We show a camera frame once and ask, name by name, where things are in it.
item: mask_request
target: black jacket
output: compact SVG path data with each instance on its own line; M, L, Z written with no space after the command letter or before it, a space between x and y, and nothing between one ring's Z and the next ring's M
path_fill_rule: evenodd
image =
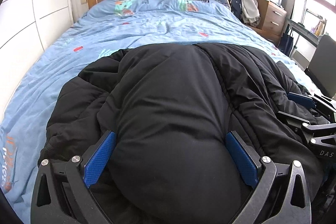
M301 93L263 51L219 43L154 44L88 65L62 88L42 159L82 155L106 130L117 145L91 187L115 223L228 223L246 200L224 146L235 130L260 156L304 168L310 196L317 158L276 118L326 123L287 99Z

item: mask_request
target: blue bedsheet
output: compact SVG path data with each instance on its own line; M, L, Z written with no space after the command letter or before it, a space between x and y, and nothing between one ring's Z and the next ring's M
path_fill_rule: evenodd
M89 63L122 48L200 42L262 49L286 64L299 83L316 91L293 61L216 0L104 0L45 51L22 79L5 112L0 126L1 188L24 223L30 223L37 159L62 86Z

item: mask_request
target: wall outlet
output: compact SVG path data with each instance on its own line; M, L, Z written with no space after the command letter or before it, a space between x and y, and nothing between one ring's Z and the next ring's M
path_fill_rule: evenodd
M87 3L87 0L81 0L81 4Z

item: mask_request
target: blue textured pad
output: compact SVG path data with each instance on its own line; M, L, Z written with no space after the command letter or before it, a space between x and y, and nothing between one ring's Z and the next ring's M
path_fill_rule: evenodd
M254 189L259 181L257 167L231 132L225 137L225 146L235 162L245 184L250 185Z
M86 164L83 180L88 188L98 181L116 146L116 139L117 135L111 131Z
M304 95L295 94L295 93L290 92L287 94L287 98L288 100L294 101L295 103L302 105L308 109L316 107L313 99L310 97L304 96Z

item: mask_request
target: metal screw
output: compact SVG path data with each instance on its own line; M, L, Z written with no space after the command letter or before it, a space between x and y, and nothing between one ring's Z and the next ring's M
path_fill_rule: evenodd
M301 162L299 162L298 160L293 161L293 164L294 164L296 167L301 167Z
M73 156L71 159L72 162L79 162L80 160L81 160L80 156Z
M261 160L262 160L264 163L266 163L266 164L268 164L268 163L271 162L271 158L270 158L270 157L267 157L267 156L263 156L263 157L261 158Z
M45 159L41 162L42 166L46 166L49 163L49 160Z

